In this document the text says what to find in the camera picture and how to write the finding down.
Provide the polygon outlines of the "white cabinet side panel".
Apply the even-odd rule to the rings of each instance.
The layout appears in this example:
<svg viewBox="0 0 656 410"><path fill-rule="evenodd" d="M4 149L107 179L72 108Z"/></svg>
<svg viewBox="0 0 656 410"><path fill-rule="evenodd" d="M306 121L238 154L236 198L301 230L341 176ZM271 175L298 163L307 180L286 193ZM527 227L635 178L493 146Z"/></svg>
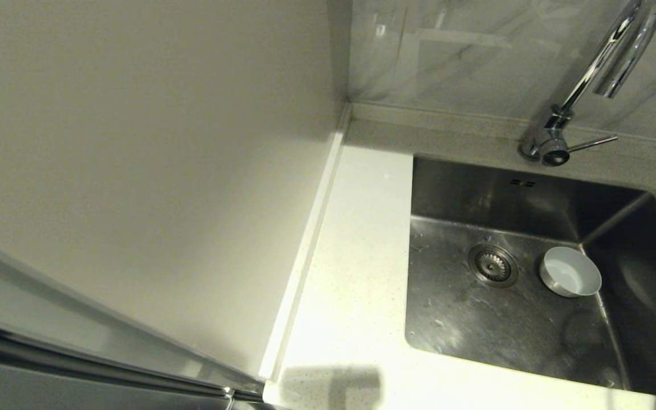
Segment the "white cabinet side panel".
<svg viewBox="0 0 656 410"><path fill-rule="evenodd" d="M260 381L353 0L0 0L0 252Z"/></svg>

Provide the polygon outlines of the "stainless steel sink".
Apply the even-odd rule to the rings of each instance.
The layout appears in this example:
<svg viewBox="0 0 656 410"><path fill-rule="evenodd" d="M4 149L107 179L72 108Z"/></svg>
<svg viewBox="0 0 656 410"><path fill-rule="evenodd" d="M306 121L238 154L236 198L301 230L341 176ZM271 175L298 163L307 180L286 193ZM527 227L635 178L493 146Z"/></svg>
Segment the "stainless steel sink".
<svg viewBox="0 0 656 410"><path fill-rule="evenodd" d="M476 278L477 244L515 258L515 285ZM539 263L552 247L591 259L601 290L549 290ZM656 195L414 157L404 336L425 352L656 395Z"/></svg>

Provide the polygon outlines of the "white trim strip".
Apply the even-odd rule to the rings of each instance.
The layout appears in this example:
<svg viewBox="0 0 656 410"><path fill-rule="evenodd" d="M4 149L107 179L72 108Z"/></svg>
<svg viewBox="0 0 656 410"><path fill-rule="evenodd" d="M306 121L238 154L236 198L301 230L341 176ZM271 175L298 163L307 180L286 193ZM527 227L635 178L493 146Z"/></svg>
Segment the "white trim strip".
<svg viewBox="0 0 656 410"><path fill-rule="evenodd" d="M261 379L273 381L278 379L280 374L294 320L299 310L305 281L308 272L310 272L323 218L325 217L326 205L330 200L331 187L335 180L335 173L338 168L339 159L341 158L341 151L343 150L343 140L349 131L352 116L353 104L346 102L339 117L337 129L330 138L330 151L326 158L325 168L323 168L321 174L317 194L313 198L310 215L308 215L275 325L260 365L259 377Z"/></svg>

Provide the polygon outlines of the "chrome gooseneck faucet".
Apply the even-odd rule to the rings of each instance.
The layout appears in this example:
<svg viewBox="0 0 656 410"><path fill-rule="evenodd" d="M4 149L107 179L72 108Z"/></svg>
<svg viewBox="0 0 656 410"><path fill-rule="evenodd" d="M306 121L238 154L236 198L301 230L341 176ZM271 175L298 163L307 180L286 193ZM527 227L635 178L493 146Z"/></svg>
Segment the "chrome gooseneck faucet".
<svg viewBox="0 0 656 410"><path fill-rule="evenodd" d="M613 99L645 54L656 33L656 0L629 0L610 29L604 34L590 62L570 87L565 98L552 104L538 132L525 137L518 146L519 155L542 166L566 164L572 153L618 140L616 135L590 142L568 145L563 132L575 116L575 106L591 87L593 93Z"/></svg>

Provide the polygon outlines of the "blue-grey bowl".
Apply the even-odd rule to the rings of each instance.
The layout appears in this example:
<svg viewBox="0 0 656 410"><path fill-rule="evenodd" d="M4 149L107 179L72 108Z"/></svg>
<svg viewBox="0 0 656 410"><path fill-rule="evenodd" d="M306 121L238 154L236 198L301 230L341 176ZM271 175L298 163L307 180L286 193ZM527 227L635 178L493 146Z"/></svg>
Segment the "blue-grey bowl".
<svg viewBox="0 0 656 410"><path fill-rule="evenodd" d="M549 290L566 298L593 296L603 285L601 272L594 262L569 247L547 250L540 257L539 277Z"/></svg>

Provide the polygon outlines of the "stainless steel appliance door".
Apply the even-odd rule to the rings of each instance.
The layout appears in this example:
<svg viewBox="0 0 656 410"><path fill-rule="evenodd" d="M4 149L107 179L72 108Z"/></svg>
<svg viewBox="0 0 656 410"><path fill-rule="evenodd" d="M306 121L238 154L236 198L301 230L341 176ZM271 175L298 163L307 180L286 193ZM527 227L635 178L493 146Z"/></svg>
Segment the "stainless steel appliance door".
<svg viewBox="0 0 656 410"><path fill-rule="evenodd" d="M0 410L266 410L264 386L0 252Z"/></svg>

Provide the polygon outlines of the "round metal drain strainer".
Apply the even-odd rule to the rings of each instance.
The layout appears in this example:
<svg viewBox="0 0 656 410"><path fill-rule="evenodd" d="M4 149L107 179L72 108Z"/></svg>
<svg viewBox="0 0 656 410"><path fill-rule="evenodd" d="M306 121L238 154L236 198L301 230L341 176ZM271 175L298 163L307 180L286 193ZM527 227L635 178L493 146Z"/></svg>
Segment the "round metal drain strainer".
<svg viewBox="0 0 656 410"><path fill-rule="evenodd" d="M505 249L492 244L477 244L467 255L469 270L487 286L508 288L518 280L520 268Z"/></svg>

